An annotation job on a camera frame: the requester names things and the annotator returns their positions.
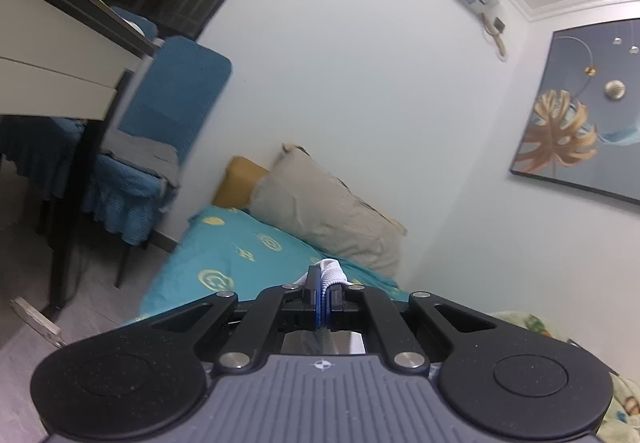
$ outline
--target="circular pad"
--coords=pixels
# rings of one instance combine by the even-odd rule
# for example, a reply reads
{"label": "circular pad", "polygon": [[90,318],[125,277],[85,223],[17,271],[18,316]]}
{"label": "circular pad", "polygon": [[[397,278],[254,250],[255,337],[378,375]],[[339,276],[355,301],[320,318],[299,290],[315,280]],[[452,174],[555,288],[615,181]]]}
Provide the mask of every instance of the circular pad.
{"label": "circular pad", "polygon": [[81,441],[132,439],[186,415],[205,384],[183,335],[133,325],[49,355],[33,373],[31,398],[50,432]]}
{"label": "circular pad", "polygon": [[593,429],[611,401],[605,365],[580,347],[515,326],[461,333],[438,384],[449,405],[488,432],[558,441]]}
{"label": "circular pad", "polygon": [[528,397],[557,393],[567,382],[562,365],[537,355],[513,355],[500,360],[495,364],[494,378],[510,393]]}

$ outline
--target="white desk drawer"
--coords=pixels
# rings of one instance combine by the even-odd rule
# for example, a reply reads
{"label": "white desk drawer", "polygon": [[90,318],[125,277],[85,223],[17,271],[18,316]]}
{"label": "white desk drawer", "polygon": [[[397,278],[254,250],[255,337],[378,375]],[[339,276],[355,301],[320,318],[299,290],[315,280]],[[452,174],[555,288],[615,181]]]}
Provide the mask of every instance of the white desk drawer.
{"label": "white desk drawer", "polygon": [[0,57],[115,87],[140,59],[44,0],[0,0]]}
{"label": "white desk drawer", "polygon": [[116,93],[111,87],[4,58],[0,80],[0,114],[104,119]]}

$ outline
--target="white wall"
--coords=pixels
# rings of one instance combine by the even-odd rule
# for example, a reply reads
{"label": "white wall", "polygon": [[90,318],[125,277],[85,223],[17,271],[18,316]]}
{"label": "white wall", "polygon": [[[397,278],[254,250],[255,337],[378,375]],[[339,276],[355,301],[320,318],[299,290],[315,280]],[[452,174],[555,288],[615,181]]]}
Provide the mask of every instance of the white wall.
{"label": "white wall", "polygon": [[[501,15],[516,58],[527,24],[507,2]],[[296,142],[408,228],[408,271],[449,212],[513,70],[455,0],[227,0],[199,43],[234,70],[159,230],[182,235],[231,156],[270,166],[282,142]]]}
{"label": "white wall", "polygon": [[637,18],[640,2],[531,25],[492,133],[412,289],[482,311],[553,319],[620,373],[640,379],[640,208],[509,174],[553,31]]}

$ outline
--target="baseboard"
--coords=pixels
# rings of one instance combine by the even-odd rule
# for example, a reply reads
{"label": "baseboard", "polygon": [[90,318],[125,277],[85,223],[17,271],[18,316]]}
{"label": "baseboard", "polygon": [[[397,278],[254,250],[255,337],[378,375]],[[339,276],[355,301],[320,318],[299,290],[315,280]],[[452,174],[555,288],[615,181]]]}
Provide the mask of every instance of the baseboard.
{"label": "baseboard", "polygon": [[151,231],[149,242],[152,245],[158,246],[160,249],[164,249],[167,253],[171,253],[175,247],[178,246],[178,241],[174,241],[171,237],[164,235],[164,233],[158,232],[158,230]]}

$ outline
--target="bed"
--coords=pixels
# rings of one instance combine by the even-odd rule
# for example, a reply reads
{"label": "bed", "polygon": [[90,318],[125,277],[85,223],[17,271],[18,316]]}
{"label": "bed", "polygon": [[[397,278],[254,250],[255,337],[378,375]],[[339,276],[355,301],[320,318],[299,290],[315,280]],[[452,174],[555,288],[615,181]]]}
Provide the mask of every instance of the bed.
{"label": "bed", "polygon": [[254,185],[267,173],[246,158],[231,160],[212,204],[191,218],[188,231],[152,282],[140,317],[217,291],[235,291],[240,300],[252,300],[264,288],[297,280],[310,264],[326,257],[340,262],[350,282],[378,287],[395,300],[408,299],[394,280],[322,253],[246,213]]}

